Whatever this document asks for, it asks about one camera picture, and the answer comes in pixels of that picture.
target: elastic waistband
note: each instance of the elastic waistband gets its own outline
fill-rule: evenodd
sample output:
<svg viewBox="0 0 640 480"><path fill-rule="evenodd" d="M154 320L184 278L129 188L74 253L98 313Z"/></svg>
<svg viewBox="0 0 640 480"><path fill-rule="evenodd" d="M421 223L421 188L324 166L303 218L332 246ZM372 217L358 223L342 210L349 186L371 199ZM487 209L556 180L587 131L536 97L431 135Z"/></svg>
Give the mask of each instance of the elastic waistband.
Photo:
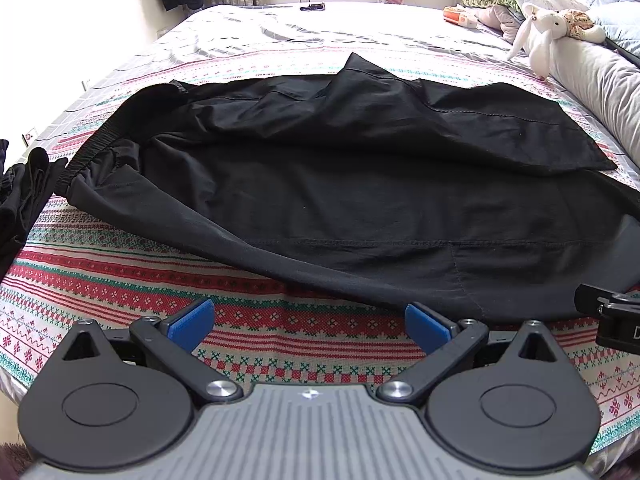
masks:
<svg viewBox="0 0 640 480"><path fill-rule="evenodd" d="M188 92L178 81L148 86L133 94L76 152L56 183L56 195L66 197L74 177L117 139L143 126L158 110L168 111L187 101Z"/></svg>

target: bedsheet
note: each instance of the bedsheet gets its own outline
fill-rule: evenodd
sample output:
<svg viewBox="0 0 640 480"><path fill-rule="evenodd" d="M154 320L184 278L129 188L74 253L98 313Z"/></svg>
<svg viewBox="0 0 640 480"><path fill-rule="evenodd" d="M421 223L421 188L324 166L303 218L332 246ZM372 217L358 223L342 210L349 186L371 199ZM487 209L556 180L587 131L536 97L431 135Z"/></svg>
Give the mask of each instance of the bedsheet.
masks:
<svg viewBox="0 0 640 480"><path fill-rule="evenodd" d="M446 23L440 10L326 7L198 12L96 83L35 145L51 158L71 158L121 102L154 83L335 73L356 52L407 79L461 87L507 82L556 100L618 164L610 176L638 188L635 166L604 127L558 83L536 79L523 59L505 62L510 45L500 38ZM423 357L395 314L180 253L53 196L0 284L2 389L19 399L76 319L93 317L116 328L146 314L170 315L199 296L213 298L216 327L194 353L244 386L308 381L373 387ZM640 426L640 356L596 346L591 319L551 328L600 405L593 452L616 441L636 442L637 433L622 438ZM594 455L594 472L603 473L610 457Z"/></svg>

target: white stuffed bunny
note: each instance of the white stuffed bunny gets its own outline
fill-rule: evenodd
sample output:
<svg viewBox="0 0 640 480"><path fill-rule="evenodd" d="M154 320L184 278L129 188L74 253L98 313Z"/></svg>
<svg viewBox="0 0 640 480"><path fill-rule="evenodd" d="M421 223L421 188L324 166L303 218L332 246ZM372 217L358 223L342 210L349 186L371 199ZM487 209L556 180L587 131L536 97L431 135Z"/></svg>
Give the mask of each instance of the white stuffed bunny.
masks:
<svg viewBox="0 0 640 480"><path fill-rule="evenodd" d="M549 56L553 40L559 40L564 36L590 43L602 43L605 40L604 29L595 25L580 10L567 9L555 12L554 10L541 9L534 4L524 4L522 12L528 18L519 28L507 60L519 53L525 45L531 32L531 24L533 24L540 34L529 52L529 64L540 79L544 80L549 76Z"/></svg>

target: pillow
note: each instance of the pillow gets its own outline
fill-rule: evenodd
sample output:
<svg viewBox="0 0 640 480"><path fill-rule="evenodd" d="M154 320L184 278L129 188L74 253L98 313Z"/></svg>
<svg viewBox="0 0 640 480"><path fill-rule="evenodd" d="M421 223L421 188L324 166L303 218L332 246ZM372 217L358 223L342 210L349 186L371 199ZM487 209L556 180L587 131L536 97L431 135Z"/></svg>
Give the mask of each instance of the pillow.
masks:
<svg viewBox="0 0 640 480"><path fill-rule="evenodd" d="M588 10L589 17L601 25L607 38L622 56L632 62L640 58L640 3L617 2Z"/></svg>
<svg viewBox="0 0 640 480"><path fill-rule="evenodd" d="M561 38L551 43L550 69L640 166L640 68L599 45Z"/></svg>
<svg viewBox="0 0 640 480"><path fill-rule="evenodd" d="M495 15L495 6L487 7L486 9L474 9L476 18L489 28L493 30L500 30L500 20Z"/></svg>
<svg viewBox="0 0 640 480"><path fill-rule="evenodd" d="M514 17L511 9L502 5L494 5L487 9L467 10L471 10L480 23L501 32L502 38L513 44L521 22Z"/></svg>
<svg viewBox="0 0 640 480"><path fill-rule="evenodd" d="M503 7L502 5L494 6L494 13L496 18L500 20L502 37L509 43L513 44L521 23L514 17L509 9L507 9L507 7Z"/></svg>

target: wall outlet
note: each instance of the wall outlet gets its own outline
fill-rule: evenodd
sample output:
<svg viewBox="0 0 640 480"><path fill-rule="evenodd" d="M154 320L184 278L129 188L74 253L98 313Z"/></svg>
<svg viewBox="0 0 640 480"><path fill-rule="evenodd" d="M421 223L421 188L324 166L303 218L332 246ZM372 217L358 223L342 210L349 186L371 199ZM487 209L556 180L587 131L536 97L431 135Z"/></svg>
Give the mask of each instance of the wall outlet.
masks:
<svg viewBox="0 0 640 480"><path fill-rule="evenodd" d="M38 132L36 131L35 128L32 128L31 130L29 130L27 133L22 134L22 140L24 142L24 145L28 148L29 146L31 146L31 143L35 140L35 138L38 136Z"/></svg>

